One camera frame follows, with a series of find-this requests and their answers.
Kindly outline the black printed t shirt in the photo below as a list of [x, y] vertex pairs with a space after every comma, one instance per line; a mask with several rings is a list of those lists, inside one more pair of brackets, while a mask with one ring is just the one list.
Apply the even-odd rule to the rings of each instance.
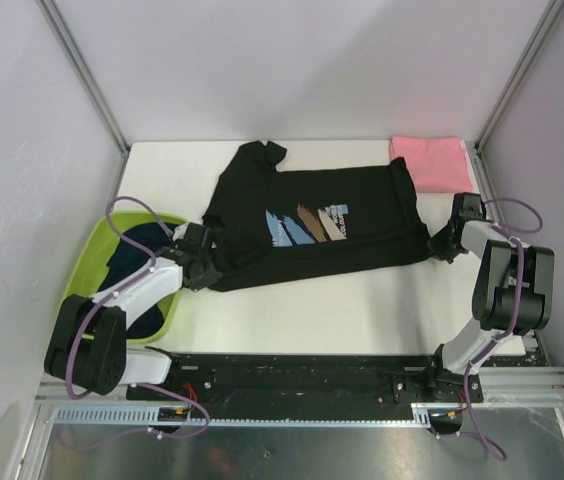
[[229, 292], [406, 266], [429, 259], [427, 226], [403, 158], [381, 166], [280, 171], [286, 149], [241, 145], [219, 176], [203, 223]]

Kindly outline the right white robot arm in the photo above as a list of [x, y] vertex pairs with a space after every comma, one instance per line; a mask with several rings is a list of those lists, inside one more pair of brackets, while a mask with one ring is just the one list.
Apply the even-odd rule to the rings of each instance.
[[489, 220], [475, 193], [454, 195], [450, 218], [430, 239], [429, 249], [435, 259], [447, 263], [469, 253], [480, 260], [472, 318], [438, 347], [423, 376], [425, 393], [446, 401], [515, 336], [546, 327], [552, 311], [555, 254], [524, 244], [514, 232]]

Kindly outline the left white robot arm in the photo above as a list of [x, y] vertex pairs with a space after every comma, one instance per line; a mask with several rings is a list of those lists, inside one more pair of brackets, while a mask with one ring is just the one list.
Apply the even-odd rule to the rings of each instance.
[[88, 297], [66, 297], [45, 355], [45, 373], [63, 380], [75, 399], [143, 383], [161, 399], [176, 397], [183, 376], [171, 368], [171, 356], [129, 346], [127, 331], [162, 299], [215, 283], [220, 273], [212, 261], [213, 246], [208, 228], [180, 225], [166, 246], [150, 251], [148, 260], [128, 277]]

